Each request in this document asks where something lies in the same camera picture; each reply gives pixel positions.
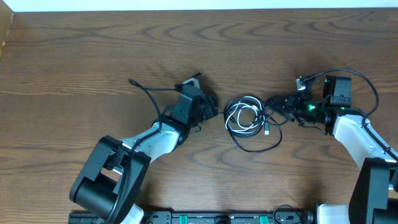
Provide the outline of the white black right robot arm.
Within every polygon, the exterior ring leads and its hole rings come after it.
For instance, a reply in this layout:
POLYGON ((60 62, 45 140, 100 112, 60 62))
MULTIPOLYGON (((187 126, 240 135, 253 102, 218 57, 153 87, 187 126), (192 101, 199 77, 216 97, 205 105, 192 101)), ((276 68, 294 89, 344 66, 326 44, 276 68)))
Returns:
POLYGON ((304 96, 275 97, 269 101, 275 112, 301 127, 325 125, 326 133, 346 148, 360 173, 349 203, 317 207, 318 223, 397 223, 397 152, 373 129, 351 99, 326 95, 321 102, 304 96))

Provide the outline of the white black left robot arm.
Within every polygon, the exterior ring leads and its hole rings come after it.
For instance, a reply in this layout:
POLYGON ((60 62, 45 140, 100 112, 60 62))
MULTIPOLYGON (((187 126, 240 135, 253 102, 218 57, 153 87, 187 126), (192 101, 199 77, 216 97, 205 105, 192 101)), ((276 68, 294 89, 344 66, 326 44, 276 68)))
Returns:
POLYGON ((174 151, 192 128, 217 113, 211 96, 182 93, 171 113, 159 113, 147 131, 122 140, 102 137, 74 181, 70 200, 101 223, 139 223, 144 212, 135 201, 150 163, 174 151))

